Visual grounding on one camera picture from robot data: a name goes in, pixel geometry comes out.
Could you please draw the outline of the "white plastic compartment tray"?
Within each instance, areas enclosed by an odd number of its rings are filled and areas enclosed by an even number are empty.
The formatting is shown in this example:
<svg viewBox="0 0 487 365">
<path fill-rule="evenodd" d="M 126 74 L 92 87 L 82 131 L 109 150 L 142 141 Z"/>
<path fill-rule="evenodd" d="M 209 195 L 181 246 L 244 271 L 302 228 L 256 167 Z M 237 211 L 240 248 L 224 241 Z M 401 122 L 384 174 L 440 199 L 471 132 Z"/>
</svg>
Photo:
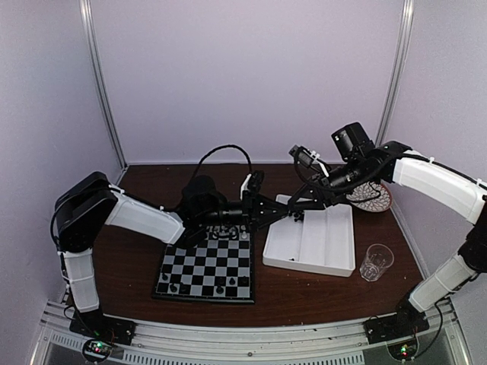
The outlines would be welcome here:
<svg viewBox="0 0 487 365">
<path fill-rule="evenodd" d="M 352 207 L 305 211 L 304 220 L 286 217 L 269 226 L 263 264 L 348 278 L 356 268 Z"/>
</svg>

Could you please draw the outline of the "black white chess board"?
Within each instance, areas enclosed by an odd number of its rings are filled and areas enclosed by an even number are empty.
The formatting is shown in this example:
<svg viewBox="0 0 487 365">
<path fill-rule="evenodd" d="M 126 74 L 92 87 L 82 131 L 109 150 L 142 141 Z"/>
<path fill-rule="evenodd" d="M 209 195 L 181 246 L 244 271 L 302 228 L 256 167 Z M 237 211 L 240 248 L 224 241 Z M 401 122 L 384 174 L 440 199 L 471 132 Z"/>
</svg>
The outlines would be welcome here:
<svg viewBox="0 0 487 365">
<path fill-rule="evenodd" d="M 156 275 L 152 297 L 159 300 L 179 300 L 208 303 L 255 303 L 254 290 L 254 244 L 253 234 L 248 240 L 209 240 L 206 238 L 190 249 L 167 246 L 161 257 L 159 273 Z M 168 281 L 161 280 L 161 273 L 167 273 Z M 217 294 L 218 278 L 225 277 L 223 294 Z M 241 278 L 248 277 L 249 284 L 241 285 Z M 229 278 L 236 284 L 228 285 Z M 180 284 L 188 284 L 187 295 L 179 294 Z M 170 284 L 178 286 L 172 293 Z"/>
</svg>

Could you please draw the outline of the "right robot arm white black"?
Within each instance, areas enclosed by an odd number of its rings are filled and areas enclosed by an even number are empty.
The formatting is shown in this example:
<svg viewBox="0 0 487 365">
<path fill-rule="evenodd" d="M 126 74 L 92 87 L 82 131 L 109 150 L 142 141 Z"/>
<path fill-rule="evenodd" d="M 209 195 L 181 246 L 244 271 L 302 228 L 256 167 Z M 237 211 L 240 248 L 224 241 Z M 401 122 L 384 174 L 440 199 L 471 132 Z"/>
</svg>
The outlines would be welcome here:
<svg viewBox="0 0 487 365">
<path fill-rule="evenodd" d="M 418 325 L 419 314 L 486 272 L 486 184 L 407 144 L 375 144 L 359 122 L 336 130 L 331 139 L 343 161 L 335 168 L 304 146 L 295 145 L 289 151 L 303 183 L 288 203 L 291 212 L 324 210 L 345 203 L 359 186 L 386 182 L 416 195 L 419 205 L 439 208 L 470 225 L 460 245 L 404 296 L 398 313 L 391 317 L 393 333 L 407 335 Z"/>
</svg>

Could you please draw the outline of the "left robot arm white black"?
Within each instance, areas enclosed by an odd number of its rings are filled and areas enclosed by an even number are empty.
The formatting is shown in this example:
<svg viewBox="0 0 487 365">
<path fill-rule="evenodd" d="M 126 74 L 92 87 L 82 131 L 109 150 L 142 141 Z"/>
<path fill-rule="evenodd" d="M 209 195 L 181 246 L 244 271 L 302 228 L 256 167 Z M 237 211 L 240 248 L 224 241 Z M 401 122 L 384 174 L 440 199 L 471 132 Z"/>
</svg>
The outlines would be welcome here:
<svg viewBox="0 0 487 365">
<path fill-rule="evenodd" d="M 231 202 L 217 190 L 213 178 L 195 176 L 183 188 L 175 208 L 142 201 L 111 184 L 99 171 L 64 193 L 55 203 L 49 233 L 60 254 L 75 309 L 81 313 L 81 327 L 94 338 L 105 336 L 110 329 L 108 318 L 102 316 L 92 259 L 103 227 L 121 227 L 184 249 L 194 247 L 208 226 L 236 224 L 258 230 L 290 211 L 286 204 L 260 194 L 263 177 L 261 171 L 248 174 L 239 200 Z"/>
</svg>

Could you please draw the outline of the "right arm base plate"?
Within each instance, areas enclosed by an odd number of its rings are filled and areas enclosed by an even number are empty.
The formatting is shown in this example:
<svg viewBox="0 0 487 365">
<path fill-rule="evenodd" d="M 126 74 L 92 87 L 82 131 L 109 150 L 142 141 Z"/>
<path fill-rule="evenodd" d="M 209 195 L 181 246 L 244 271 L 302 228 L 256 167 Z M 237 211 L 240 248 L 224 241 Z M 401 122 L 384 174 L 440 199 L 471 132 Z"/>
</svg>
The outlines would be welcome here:
<svg viewBox="0 0 487 365">
<path fill-rule="evenodd" d="M 370 318 L 363 325 L 369 344 L 413 336 L 430 328 L 429 322 L 425 318 L 404 322 L 398 319 L 397 314 Z"/>
</svg>

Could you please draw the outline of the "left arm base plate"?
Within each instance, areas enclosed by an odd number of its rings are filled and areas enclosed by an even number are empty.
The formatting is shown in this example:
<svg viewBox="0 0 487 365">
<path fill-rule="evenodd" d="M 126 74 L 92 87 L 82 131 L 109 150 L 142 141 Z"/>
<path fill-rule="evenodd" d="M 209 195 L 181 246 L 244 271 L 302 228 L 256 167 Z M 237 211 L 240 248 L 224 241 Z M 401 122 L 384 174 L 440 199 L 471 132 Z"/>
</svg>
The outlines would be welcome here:
<svg viewBox="0 0 487 365">
<path fill-rule="evenodd" d="M 98 319 L 75 317 L 70 325 L 71 332 L 110 344 L 130 345 L 135 334 L 133 321 L 102 316 Z"/>
</svg>

